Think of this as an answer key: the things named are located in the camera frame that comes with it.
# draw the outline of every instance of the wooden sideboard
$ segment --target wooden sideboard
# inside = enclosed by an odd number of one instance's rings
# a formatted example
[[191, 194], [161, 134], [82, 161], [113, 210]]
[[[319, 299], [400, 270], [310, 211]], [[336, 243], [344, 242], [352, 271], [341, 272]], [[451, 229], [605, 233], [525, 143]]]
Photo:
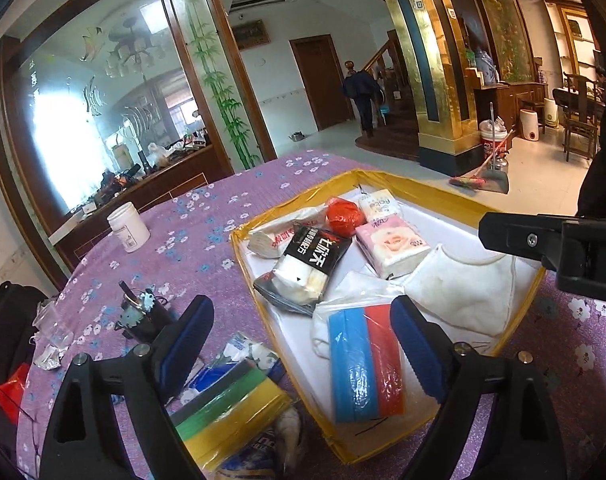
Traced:
[[511, 83], [491, 84], [474, 90], [478, 123], [490, 118], [490, 102], [494, 103], [494, 116], [500, 116], [507, 131], [518, 126], [519, 101], [543, 102], [547, 97], [547, 84]]
[[202, 148], [120, 193], [76, 225], [55, 248], [74, 269], [81, 258], [110, 232], [107, 216], [119, 206], [132, 202], [139, 212], [144, 212], [224, 177], [213, 147]]

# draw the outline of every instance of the metal bolt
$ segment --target metal bolt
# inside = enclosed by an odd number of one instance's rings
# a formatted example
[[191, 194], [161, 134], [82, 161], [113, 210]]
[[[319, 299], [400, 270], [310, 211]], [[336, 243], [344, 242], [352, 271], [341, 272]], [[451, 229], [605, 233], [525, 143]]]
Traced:
[[454, 343], [454, 352], [456, 352], [458, 355], [467, 355], [473, 350], [474, 349], [470, 345], [468, 345], [468, 343], [465, 343], [463, 341], [459, 343]]
[[529, 353], [527, 350], [521, 350], [520, 352], [518, 352], [518, 360], [523, 364], [529, 365], [534, 360], [534, 358], [532, 357], [532, 354]]
[[136, 357], [143, 357], [144, 355], [147, 355], [148, 352], [150, 352], [150, 345], [148, 345], [147, 343], [141, 343], [139, 345], [136, 345], [132, 352], [134, 355], [136, 355]]
[[72, 358], [72, 364], [80, 366], [86, 363], [88, 360], [88, 354], [81, 352]]

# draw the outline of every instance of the purple tablecloth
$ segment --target purple tablecloth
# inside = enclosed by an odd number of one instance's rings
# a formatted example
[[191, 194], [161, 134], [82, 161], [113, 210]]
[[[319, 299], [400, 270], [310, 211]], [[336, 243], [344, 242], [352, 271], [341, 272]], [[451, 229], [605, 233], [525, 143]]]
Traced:
[[[155, 206], [142, 217], [150, 240], [126, 254], [115, 237], [94, 247], [59, 296], [75, 341], [63, 366], [45, 372], [32, 367], [22, 407], [36, 422], [20, 416], [17, 460], [34, 475], [54, 399], [71, 359], [79, 352], [95, 360], [124, 355], [134, 342], [113, 326], [120, 315], [119, 280], [133, 288], [154, 286], [168, 298], [177, 315], [193, 297], [206, 294], [215, 305], [215, 324], [202, 355], [208, 360], [236, 331], [268, 342], [243, 275], [235, 262], [229, 233], [268, 208], [328, 178], [362, 167], [357, 162], [317, 151], [301, 152], [238, 173]], [[606, 438], [606, 303], [573, 298], [554, 287], [548, 273], [534, 304], [506, 348], [506, 354], [528, 350], [545, 374], [563, 431], [568, 468], [576, 474], [593, 460]], [[36, 354], [43, 351], [39, 342]], [[170, 411], [180, 406], [177, 400]], [[470, 470], [480, 445], [490, 399], [481, 403], [454, 478]], [[123, 440], [141, 478], [152, 478], [134, 437], [125, 403], [115, 406]], [[307, 460], [301, 479], [395, 478], [416, 450], [425, 428], [367, 462], [342, 466], [324, 443], [311, 418]]]

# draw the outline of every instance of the dark pants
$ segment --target dark pants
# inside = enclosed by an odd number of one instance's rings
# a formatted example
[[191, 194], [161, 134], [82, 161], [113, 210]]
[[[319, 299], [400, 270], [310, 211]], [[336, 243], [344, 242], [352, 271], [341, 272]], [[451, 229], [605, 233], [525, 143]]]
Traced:
[[354, 104], [359, 110], [361, 117], [361, 129], [368, 134], [372, 135], [372, 98], [369, 95], [359, 95], [354, 98]]
[[606, 218], [606, 149], [596, 154], [580, 186], [576, 216]]

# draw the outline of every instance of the gold column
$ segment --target gold column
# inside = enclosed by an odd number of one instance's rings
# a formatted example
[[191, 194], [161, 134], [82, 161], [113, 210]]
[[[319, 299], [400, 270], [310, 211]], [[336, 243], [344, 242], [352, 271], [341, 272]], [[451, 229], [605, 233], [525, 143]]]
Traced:
[[[435, 2], [435, 0], [409, 0], [430, 66], [439, 115], [438, 121], [430, 120], [428, 117], [426, 96], [416, 51], [401, 10], [401, 3], [399, 0], [385, 1], [397, 29], [403, 55], [405, 56], [405, 64], [409, 72], [419, 123], [420, 146], [451, 155], [458, 155], [477, 146], [480, 139], [476, 122], [474, 91], [464, 73], [463, 80], [469, 118], [461, 120], [461, 103], [458, 98], [454, 68], [451, 61], [453, 56], [458, 57], [461, 67], [463, 69], [467, 67], [463, 34], [455, 16], [453, 18], [449, 14], [448, 22], [443, 23], [437, 10], [437, 4], [443, 5], [449, 13], [449, 9], [453, 9], [451, 0], [440, 0], [439, 2]], [[450, 52], [448, 48], [444, 27], [449, 27], [454, 34], [456, 52]]]

